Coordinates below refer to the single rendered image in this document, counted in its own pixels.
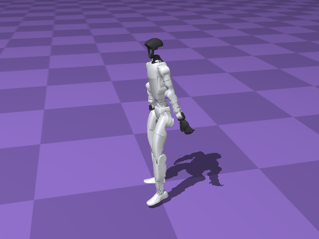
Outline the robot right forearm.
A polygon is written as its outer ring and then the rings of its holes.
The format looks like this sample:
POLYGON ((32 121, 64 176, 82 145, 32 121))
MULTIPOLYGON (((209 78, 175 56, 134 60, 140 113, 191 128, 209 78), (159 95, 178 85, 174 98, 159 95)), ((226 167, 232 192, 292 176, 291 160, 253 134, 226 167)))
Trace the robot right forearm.
MULTIPOLYGON (((147 90, 148 91, 148 90, 147 90)), ((152 93, 151 91, 148 91, 148 102, 149 102, 149 105, 152 105, 152 109, 155 108, 156 106, 156 101, 155 101, 155 98, 152 96, 152 93)))

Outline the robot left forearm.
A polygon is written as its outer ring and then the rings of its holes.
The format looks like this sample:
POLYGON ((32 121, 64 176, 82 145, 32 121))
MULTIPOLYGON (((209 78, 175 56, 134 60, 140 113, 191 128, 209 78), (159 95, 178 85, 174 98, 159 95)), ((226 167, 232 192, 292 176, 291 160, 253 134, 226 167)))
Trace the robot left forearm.
POLYGON ((173 112, 176 114, 176 117, 178 119, 181 119, 182 118, 181 112, 183 111, 181 110, 181 107, 178 104, 178 99, 176 94, 173 91, 169 91, 167 96, 170 99, 169 103, 171 104, 173 112))

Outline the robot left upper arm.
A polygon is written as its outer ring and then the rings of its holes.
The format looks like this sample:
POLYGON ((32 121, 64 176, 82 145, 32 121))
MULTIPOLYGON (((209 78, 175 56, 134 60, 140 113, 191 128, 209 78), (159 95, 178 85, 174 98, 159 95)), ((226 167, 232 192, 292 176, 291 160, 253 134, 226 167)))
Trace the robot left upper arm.
POLYGON ((170 76, 170 69, 166 65, 160 65, 158 66, 158 73, 162 77, 163 83, 165 87, 167 88, 167 91, 165 92, 164 96, 167 99, 169 99, 167 96, 168 92, 173 91, 175 93, 171 76, 170 76))

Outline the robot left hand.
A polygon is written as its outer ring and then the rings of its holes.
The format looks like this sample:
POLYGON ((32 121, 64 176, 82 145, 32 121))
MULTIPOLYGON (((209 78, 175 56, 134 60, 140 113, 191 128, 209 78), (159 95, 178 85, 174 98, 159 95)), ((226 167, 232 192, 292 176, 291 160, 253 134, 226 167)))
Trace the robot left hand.
POLYGON ((184 116, 184 113, 181 112, 181 115, 182 115, 182 118, 181 119, 178 119, 178 121, 180 121, 180 130, 185 134, 191 134, 193 133, 193 130, 190 126, 189 126, 189 123, 185 120, 185 116, 184 116), (190 131, 191 130, 191 131, 190 131))

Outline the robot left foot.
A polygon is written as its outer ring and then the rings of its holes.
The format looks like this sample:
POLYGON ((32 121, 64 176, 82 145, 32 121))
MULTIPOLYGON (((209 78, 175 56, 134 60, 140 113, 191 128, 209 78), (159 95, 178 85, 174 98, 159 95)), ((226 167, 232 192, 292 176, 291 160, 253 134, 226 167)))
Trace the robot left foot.
POLYGON ((152 206, 160 202, 161 200, 168 197, 168 192, 166 190, 163 190, 163 194, 158 195, 157 193, 147 201, 148 206, 152 206))

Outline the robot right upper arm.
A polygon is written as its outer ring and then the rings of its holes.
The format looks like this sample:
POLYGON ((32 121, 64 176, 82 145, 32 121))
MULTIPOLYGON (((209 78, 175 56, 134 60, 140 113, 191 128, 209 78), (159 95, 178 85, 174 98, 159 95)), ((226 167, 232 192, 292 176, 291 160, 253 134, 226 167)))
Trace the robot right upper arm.
MULTIPOLYGON (((149 62, 146 63, 146 69, 147 69, 148 63, 149 63, 149 62)), ((147 88, 148 91, 151 91, 149 82, 146 83, 146 88, 147 88)))

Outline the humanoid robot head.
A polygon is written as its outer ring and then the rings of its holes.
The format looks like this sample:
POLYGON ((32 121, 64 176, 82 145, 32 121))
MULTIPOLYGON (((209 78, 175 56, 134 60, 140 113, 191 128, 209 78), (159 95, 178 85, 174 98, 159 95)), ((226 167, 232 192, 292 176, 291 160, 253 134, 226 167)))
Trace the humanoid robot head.
MULTIPOLYGON (((158 49, 158 47, 161 47, 163 46, 163 42, 158 39, 158 38, 152 38, 152 39, 149 39, 146 43, 145 43, 145 46, 148 48, 148 56, 149 58, 153 58, 153 62, 152 64, 154 63, 157 63, 155 62, 155 60, 161 60, 161 62, 164 62, 159 55, 154 55, 154 51, 158 49), (151 50, 152 50, 152 53, 151 53, 151 50)), ((159 61, 160 62, 160 61, 159 61)))

